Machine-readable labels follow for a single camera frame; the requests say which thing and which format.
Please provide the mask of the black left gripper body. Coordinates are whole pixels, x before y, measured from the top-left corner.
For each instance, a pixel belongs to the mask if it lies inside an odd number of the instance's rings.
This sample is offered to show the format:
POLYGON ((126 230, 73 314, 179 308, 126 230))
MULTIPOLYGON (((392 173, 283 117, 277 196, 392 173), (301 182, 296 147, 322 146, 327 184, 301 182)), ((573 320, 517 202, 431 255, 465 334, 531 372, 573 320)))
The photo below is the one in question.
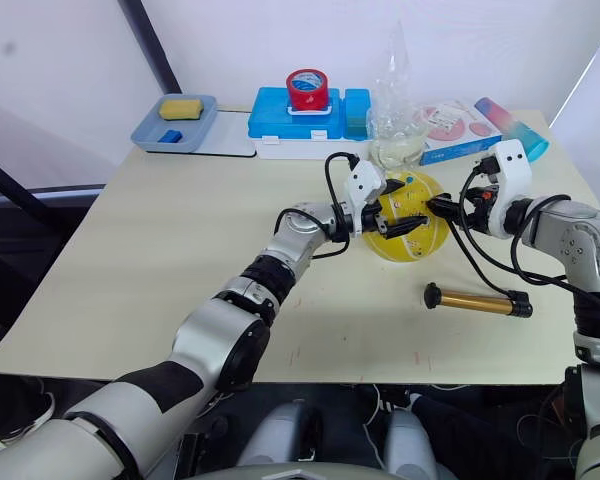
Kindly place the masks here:
POLYGON ((362 235, 368 232, 384 234, 387 227, 387 219, 382 215, 382 205, 379 200, 365 205, 360 202, 353 204, 354 235, 362 235))

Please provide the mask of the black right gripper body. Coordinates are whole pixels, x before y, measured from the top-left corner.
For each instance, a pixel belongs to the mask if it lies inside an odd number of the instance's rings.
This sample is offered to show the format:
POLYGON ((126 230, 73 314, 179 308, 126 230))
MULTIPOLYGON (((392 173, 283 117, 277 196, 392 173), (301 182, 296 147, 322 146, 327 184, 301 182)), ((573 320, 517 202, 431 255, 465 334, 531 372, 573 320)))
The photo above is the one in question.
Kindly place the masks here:
POLYGON ((465 212, 465 223, 467 228, 475 231, 488 231, 489 214, 495 204, 495 188, 468 188, 465 192, 464 199, 473 207, 471 212, 465 212))

